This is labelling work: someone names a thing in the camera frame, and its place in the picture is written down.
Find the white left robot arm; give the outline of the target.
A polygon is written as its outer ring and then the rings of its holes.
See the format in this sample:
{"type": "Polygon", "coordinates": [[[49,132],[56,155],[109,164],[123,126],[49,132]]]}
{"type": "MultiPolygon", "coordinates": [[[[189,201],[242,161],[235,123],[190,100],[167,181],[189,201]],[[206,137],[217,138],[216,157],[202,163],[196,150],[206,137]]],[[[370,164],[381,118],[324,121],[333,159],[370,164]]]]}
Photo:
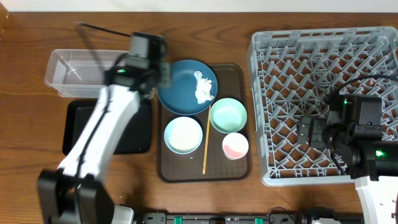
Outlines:
{"type": "Polygon", "coordinates": [[[37,180],[44,223],[133,223],[134,210],[113,202],[104,187],[111,158],[141,98],[170,78],[160,50],[121,54],[104,70],[96,106],[76,144],[56,170],[37,180]]]}

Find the mint green bowl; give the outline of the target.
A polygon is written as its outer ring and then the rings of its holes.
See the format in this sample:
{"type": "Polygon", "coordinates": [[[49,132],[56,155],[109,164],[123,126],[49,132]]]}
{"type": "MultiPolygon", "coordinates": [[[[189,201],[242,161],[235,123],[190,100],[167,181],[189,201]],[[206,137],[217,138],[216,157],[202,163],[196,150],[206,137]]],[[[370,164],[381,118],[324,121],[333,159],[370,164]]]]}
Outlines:
{"type": "Polygon", "coordinates": [[[246,108],[238,100],[222,98],[211,107],[210,122],[221,133],[236,133],[243,129],[246,121],[246,108]]]}

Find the light blue bowl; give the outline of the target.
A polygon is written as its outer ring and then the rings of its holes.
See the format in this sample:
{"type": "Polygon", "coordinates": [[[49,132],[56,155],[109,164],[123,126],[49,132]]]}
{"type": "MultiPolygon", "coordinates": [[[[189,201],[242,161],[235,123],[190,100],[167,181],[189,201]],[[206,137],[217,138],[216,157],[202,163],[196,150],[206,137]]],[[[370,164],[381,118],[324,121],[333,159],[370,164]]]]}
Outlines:
{"type": "Polygon", "coordinates": [[[166,126],[164,142],[176,154],[189,154],[201,144],[203,131],[200,124],[193,118],[178,117],[166,126]]]}

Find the white rice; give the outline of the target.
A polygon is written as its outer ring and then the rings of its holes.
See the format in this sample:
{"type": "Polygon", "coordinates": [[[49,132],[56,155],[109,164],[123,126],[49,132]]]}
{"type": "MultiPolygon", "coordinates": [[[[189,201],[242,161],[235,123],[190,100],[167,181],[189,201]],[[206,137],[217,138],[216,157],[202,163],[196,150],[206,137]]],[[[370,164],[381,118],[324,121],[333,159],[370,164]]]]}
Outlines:
{"type": "Polygon", "coordinates": [[[175,126],[169,136],[169,144],[179,152],[194,150],[200,140],[200,134],[196,129],[184,126],[175,126]]]}

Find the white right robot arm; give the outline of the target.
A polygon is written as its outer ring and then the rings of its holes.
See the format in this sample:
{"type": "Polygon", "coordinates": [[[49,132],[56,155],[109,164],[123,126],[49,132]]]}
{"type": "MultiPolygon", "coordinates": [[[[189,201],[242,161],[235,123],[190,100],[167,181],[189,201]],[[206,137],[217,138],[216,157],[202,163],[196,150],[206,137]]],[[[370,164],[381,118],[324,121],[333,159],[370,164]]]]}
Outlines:
{"type": "Polygon", "coordinates": [[[365,223],[397,223],[397,143],[381,137],[378,121],[361,124],[345,112],[304,116],[297,123],[299,144],[329,149],[348,166],[365,223]]]}

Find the pink cup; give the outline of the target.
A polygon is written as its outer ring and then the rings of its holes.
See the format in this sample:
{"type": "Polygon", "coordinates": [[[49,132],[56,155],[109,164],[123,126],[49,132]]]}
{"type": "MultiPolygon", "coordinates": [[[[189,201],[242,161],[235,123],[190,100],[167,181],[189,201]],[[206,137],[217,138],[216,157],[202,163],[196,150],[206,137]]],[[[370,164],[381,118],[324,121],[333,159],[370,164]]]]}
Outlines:
{"type": "Polygon", "coordinates": [[[248,153],[249,143],[244,135],[240,133],[230,133],[224,137],[222,148],[228,159],[237,160],[248,153]]]}

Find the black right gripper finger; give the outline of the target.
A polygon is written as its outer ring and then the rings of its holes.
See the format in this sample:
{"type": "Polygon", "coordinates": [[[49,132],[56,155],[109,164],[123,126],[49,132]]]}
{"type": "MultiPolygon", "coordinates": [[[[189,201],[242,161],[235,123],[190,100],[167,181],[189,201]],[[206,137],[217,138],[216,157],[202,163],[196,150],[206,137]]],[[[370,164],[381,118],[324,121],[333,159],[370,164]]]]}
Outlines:
{"type": "Polygon", "coordinates": [[[310,132],[311,117],[303,116],[297,123],[297,143],[305,144],[310,132]]]}
{"type": "Polygon", "coordinates": [[[325,119],[313,118],[309,134],[309,145],[315,149],[324,149],[325,143],[322,139],[322,132],[325,128],[325,119]]]}

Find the white tissue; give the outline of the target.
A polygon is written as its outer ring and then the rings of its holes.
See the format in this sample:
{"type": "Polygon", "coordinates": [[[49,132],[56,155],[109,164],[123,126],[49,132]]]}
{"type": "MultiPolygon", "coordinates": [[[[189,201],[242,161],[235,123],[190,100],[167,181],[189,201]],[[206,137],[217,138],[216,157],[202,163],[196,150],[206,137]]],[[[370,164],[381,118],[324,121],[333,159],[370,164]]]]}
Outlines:
{"type": "Polygon", "coordinates": [[[210,93],[212,81],[208,78],[203,78],[201,71],[196,71],[194,73],[194,77],[197,80],[195,96],[197,98],[198,104],[204,104],[207,101],[212,101],[214,99],[214,96],[210,93]]]}

